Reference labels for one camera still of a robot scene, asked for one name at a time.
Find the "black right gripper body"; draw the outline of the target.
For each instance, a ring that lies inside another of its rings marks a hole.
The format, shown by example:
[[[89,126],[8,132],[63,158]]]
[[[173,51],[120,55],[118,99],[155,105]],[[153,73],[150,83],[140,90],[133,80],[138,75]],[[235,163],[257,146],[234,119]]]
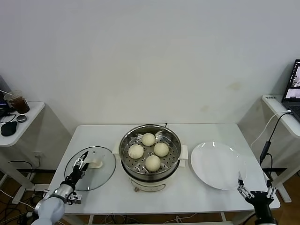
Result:
[[[272,217],[270,204],[274,201],[274,197],[270,196],[267,192],[250,192],[248,203],[254,207],[257,217]]]

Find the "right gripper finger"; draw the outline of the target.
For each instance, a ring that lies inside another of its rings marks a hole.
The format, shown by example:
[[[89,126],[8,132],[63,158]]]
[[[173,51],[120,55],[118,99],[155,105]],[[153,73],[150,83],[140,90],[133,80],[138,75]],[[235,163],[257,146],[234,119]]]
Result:
[[[267,188],[268,188],[267,198],[274,199],[274,195],[276,194],[277,188],[272,185],[270,179],[267,180]]]
[[[241,173],[238,172],[238,187],[237,187],[238,192],[241,194],[241,196],[245,199],[250,199],[252,198],[252,194],[250,193],[250,191],[245,188],[244,186],[244,182],[241,176]]]

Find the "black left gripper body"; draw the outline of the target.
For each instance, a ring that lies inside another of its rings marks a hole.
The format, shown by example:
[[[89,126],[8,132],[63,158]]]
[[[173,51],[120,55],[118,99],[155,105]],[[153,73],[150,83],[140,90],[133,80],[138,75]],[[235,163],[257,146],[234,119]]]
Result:
[[[85,175],[85,171],[83,171],[82,169],[80,169],[78,166],[75,166],[73,168],[73,171],[71,172],[71,174],[68,176],[68,181],[72,184],[72,185],[76,185],[77,182]]]

